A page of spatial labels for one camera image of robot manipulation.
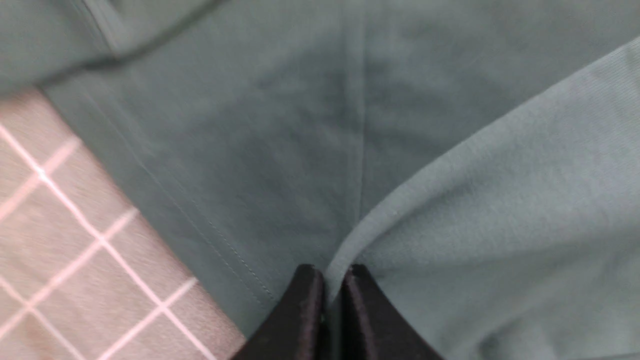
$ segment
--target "teal fabric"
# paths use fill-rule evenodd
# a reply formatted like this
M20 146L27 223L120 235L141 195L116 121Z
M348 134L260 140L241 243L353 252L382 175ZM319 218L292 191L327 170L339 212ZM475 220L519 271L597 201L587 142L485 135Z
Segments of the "teal fabric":
M95 4L110 61L0 88L75 69L41 89L247 336L358 261L447 359L640 351L640 3Z
M207 0L3 0L0 95L143 51L208 7Z

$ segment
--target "seam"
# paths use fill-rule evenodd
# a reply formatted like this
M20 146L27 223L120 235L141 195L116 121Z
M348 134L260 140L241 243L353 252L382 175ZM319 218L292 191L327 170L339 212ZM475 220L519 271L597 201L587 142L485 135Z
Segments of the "seam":
M169 174L171 175L171 177L173 178L173 180L178 184L178 186L180 187L180 189L182 190L182 193L184 195L188 195L187 191L184 189L184 187L182 186L182 184L180 183L180 181L178 181L178 179L175 178L175 176L173 175L173 172L169 171ZM267 286L260 280L260 278L258 277L258 275L256 275L255 272L253 272L253 270L249 267L249 265L244 262L244 259L240 256L240 254L238 254L238 252L235 250L235 248L233 246L231 246L231 244L229 243L229 241L227 240L227 237L222 233L222 231L220 231L220 229L218 227L216 227L211 220L209 220L209 217L205 216L202 213L202 210L200 210L200 208L198 207L198 204L196 203L195 199L190 199L190 201L193 203L194 207L196 208L196 210L198 211L198 214L200 214L200 216L202 216L203 218L205 218L207 220L207 222L209 223L209 227L211 227L211 229L214 229L216 231L216 233L222 238L222 240L224 240L224 242L227 244L227 246L231 249L231 251L234 252L234 254L237 256L237 258L240 260L240 262L242 262L242 264L244 265L244 267L249 270L249 272L253 275L253 277L258 281L258 283L260 284L260 286L262 286L262 289L267 293L267 295L269 295L269 298L271 300L274 300L273 294L269 291L269 289L267 289Z
M93 103L93 105L95 106L96 110L98 110L102 116L105 118L105 120L107 120L107 123L116 131L116 133L118 134L118 136L122 139L122 141L124 142L125 146L127 147L127 150L129 151L129 153L131 153L131 156L134 158L134 160L136 160L136 162L138 163L138 165L153 179L153 181L158 185L158 187L160 187L160 190L171 200L171 202L173 203L173 205L180 211L180 213L182 213L182 215L187 219L187 221L189 222L189 224L191 224L192 228L200 235L201 239L204 240L204 242L206 244L208 244L208 246L218 255L218 257L222 260L222 262L227 266L227 268L229 270L231 270L231 272L240 280L240 282L244 285L244 287L249 291L249 293L251 293L252 297L255 299L255 301L258 303L258 305L260 305L261 308L264 309L264 304L258 299L258 297L255 295L255 293L253 292L253 290L247 285L247 283L242 279L242 277L229 265L229 263L227 263L227 261L225 260L225 258L220 254L220 252L216 249L216 247L211 243L210 239L208 239L208 237L206 237L200 230L199 228L196 226L196 224L192 221L192 219L187 215L187 213L177 204L177 202L175 201L175 199L169 194L169 192L162 186L162 183L157 179L157 177L151 173L151 171L144 165L144 163L138 158L138 156L136 155L136 153L133 151L129 141L122 135L122 133L120 132L120 130L114 125L114 123L111 121L111 119L107 116L107 114L102 110L102 107L100 106L100 104L89 94L89 89L80 81L76 81L76 83L83 88L85 91L83 92L83 95Z
M74 6L74 8L77 8L78 11L80 12L84 12L87 15L89 15L89 17L91 18L91 27L93 29L95 29L95 31L98 33L98 36L101 37L102 41L104 42L104 44L107 47L107 50L110 53L114 53L115 50L112 46L112 42L113 42L113 37L111 36L111 33L109 32L109 26L108 23L105 24L105 20L103 16L100 16L99 14L100 11L98 10L98 8L92 3L89 4L87 3L87 0L79 0L79 2L82 4L81 6L84 8L84 11L82 11L78 5L76 5L75 1L72 1L72 4Z
M348 174L352 186L348 186L352 222L360 221L364 181L364 129L366 122L365 103L365 46L366 14L365 0L345 1L344 46L345 46L345 96L348 128Z

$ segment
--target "stitching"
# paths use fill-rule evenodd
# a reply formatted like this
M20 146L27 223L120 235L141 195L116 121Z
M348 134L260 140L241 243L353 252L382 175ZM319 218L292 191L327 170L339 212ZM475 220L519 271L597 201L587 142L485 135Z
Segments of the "stitching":
M114 123L111 121L111 119L106 115L106 113L102 110L102 108L100 107L100 105L98 104L98 102L89 94L89 89L82 83L80 82L80 80L76 80L76 83L78 85L80 85L80 87L84 88L84 92L83 95L84 97L89 100L90 102L93 103L93 105L95 106L96 110L100 112L100 114L107 120L107 123L116 131L116 133L118 134L118 136L122 139L122 141L124 142L125 146L127 147L127 150L129 151L129 153L131 153L131 156L134 158L134 160L136 160L136 162L138 163L138 165L153 179L153 181L158 185L158 187L160 187L160 190L162 190L162 192L171 200L171 202L173 203L173 205L180 211L180 213L182 213L182 216L184 216L187 221L189 222L189 224L191 224L192 228L200 235L201 239L204 240L204 242L206 244L208 244L208 246L218 255L218 257L222 260L222 262L225 264L225 266L227 266L227 268L229 270L231 270L231 272L240 280L240 282L244 285L244 287L249 291L249 293L251 293L252 297L255 299L255 301L258 303L258 305L260 305L261 308L264 309L264 304L258 299L258 297L254 294L253 290L245 283L245 281L243 280L243 278L238 275L238 273L229 265L229 263L227 263L227 261L225 260L225 258L220 254L220 252L218 252L218 250L216 249L216 247L211 243L211 241L200 231L200 229L193 223L192 219L184 212L184 210L176 203L175 199L167 192L167 190L162 186L162 184L160 183L160 181L155 177L155 175L153 173L151 173L151 171L149 171L149 169L143 164L142 161L140 161L140 159L138 158L138 155L133 151L133 149L131 148L131 145L129 144L129 141L122 135L122 133L120 132L120 130L114 125Z
M180 184L180 181L178 181L178 179L175 178L175 176L173 176L173 172L169 172L169 174L171 174L171 177L173 178L173 180L175 180L175 182L178 184L178 186L180 187L180 189L182 190L182 192L185 195L188 195L186 190L182 187L182 184ZM206 217L203 213L202 210L200 210L200 208L198 207L198 204L196 203L195 199L190 199L191 202L193 203L193 205L195 206L196 210L198 211L198 213L200 214L200 216L202 216L203 218L205 218L207 220L207 222L209 223L209 226L211 227L211 229L214 229L218 235L220 235L220 237L222 238L222 240L225 241L225 243L227 244L227 246L234 252L234 254L237 256L238 259L240 259L240 261L242 262L242 264L244 264L244 267L247 268L247 270L249 270L249 272L251 274L253 274L253 277L258 281L258 283L260 283L260 285L262 286L262 289L264 291L266 291L266 293L269 295L269 298L271 300L274 300L273 294L269 291L269 289L267 289L266 285L258 278L258 275L255 274L255 272L253 272L253 270L249 267L249 265L247 265L247 263L244 262L244 260L242 259L242 257L240 256L240 254L237 253L237 251L234 249L233 246L231 246L231 244L229 243L229 241L227 241L227 238L225 237L225 235L220 231L220 229L218 229L212 222L211 220L209 220L208 217Z

